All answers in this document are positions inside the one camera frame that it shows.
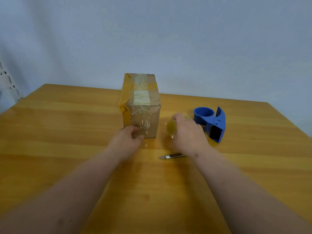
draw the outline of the person's left hand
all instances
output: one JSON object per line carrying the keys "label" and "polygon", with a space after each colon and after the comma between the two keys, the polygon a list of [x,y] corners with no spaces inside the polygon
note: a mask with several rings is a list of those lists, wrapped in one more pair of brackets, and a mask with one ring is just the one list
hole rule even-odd
{"label": "person's left hand", "polygon": [[125,160],[133,155],[140,147],[143,141],[143,136],[140,135],[133,139],[131,134],[138,131],[135,126],[127,126],[118,131],[112,140],[109,142],[106,151],[118,156],[120,160]]}

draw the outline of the torn yellow wrapping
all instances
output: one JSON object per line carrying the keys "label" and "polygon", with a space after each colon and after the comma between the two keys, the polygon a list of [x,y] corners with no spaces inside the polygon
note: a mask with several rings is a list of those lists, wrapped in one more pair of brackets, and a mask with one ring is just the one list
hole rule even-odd
{"label": "torn yellow wrapping", "polygon": [[131,114],[129,108],[126,106],[126,102],[130,98],[131,90],[134,88],[134,83],[128,73],[124,75],[124,83],[122,85],[121,97],[119,99],[119,109],[122,112],[122,118],[124,121],[124,126],[130,125]]}

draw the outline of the brown cardboard box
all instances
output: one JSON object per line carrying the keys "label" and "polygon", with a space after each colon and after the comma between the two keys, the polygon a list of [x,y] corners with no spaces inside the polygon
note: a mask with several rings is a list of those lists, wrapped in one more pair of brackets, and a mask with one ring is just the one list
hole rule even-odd
{"label": "brown cardboard box", "polygon": [[122,112],[124,127],[137,126],[136,135],[155,137],[157,134],[160,97],[154,74],[124,75],[119,108]]}

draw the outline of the blue plastic object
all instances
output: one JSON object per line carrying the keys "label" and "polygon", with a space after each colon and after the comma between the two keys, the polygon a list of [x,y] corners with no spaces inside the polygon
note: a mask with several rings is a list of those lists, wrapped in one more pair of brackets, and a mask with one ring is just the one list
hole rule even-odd
{"label": "blue plastic object", "polygon": [[214,110],[211,108],[195,108],[194,121],[197,124],[206,126],[206,132],[211,139],[218,143],[221,142],[225,131],[225,114],[220,107],[216,111],[216,116],[214,115]]}

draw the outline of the person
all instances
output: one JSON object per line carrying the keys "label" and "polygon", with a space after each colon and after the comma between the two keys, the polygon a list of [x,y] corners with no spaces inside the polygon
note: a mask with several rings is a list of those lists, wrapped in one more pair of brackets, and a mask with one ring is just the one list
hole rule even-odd
{"label": "person", "polygon": [[[232,233],[312,233],[306,220],[213,149],[200,125],[181,113],[173,118],[175,146],[197,165]],[[112,172],[139,149],[143,137],[131,136],[137,130],[134,126],[120,130],[102,153],[7,213],[0,220],[0,233],[79,233]]]}

